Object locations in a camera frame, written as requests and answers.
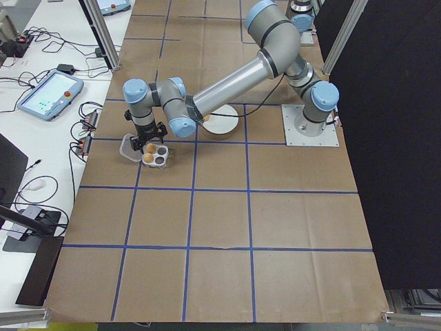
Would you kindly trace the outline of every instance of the egg carton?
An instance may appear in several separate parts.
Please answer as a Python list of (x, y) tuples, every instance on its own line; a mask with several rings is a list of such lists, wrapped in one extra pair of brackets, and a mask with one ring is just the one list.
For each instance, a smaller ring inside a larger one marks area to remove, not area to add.
[(143, 163), (151, 168), (164, 168), (168, 158), (166, 145), (148, 143), (144, 147)]

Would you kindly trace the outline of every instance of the power adapter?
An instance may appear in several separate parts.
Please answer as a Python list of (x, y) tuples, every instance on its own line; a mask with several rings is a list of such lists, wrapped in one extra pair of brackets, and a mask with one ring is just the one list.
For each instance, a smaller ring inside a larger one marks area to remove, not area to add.
[(57, 67), (58, 71), (64, 72), (65, 74), (70, 74), (71, 76), (75, 73), (75, 68), (71, 64), (59, 64)]
[(94, 111), (85, 116), (85, 122), (83, 124), (83, 130), (91, 131), (96, 128), (96, 122), (98, 121), (98, 112)]
[(80, 139), (80, 144), (76, 147), (75, 154), (83, 157), (89, 155), (90, 146), (92, 145), (92, 137), (86, 136)]
[(95, 55), (97, 59), (103, 57), (103, 52), (101, 51), (100, 47), (95, 48)]

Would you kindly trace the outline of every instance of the robotic arm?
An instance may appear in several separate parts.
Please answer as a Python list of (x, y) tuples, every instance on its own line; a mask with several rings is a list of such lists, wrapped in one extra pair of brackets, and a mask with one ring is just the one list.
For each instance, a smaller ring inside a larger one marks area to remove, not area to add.
[(150, 139), (162, 140), (167, 134), (163, 123), (156, 124), (152, 107), (162, 107), (174, 135), (188, 137), (195, 133), (196, 124), (202, 124), (203, 117), (283, 73), (305, 103), (303, 113), (296, 118), (298, 131), (309, 137), (322, 132), (328, 114), (338, 102), (338, 90), (321, 81), (299, 54), (300, 34), (296, 26), (271, 0), (259, 1), (250, 10), (245, 25), (260, 46), (256, 57), (194, 96), (186, 94), (178, 77), (149, 84), (142, 79), (125, 82), (123, 92), (130, 107), (125, 118), (133, 121), (138, 133), (131, 139), (133, 150), (141, 150)]

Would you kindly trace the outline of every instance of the computer monitor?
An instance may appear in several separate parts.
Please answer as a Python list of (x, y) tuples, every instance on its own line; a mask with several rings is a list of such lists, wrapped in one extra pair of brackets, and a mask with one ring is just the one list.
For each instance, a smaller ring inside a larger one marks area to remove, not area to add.
[(10, 208), (25, 174), (28, 157), (0, 134), (0, 204)]
[(8, 236), (3, 250), (7, 252), (36, 252), (42, 237), (52, 236), (60, 219), (60, 212), (43, 211), (31, 205), (22, 213), (10, 209), (26, 171), (28, 157), (0, 134), (0, 228), (5, 220), (21, 225), (29, 231)]

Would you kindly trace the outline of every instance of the gray floor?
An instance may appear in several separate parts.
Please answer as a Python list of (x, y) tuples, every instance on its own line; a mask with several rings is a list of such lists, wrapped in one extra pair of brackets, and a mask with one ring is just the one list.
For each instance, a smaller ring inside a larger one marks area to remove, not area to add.
[(152, 323), (149, 328), (133, 323), (100, 323), (98, 331), (424, 331), (422, 328), (397, 328), (389, 324), (330, 323)]

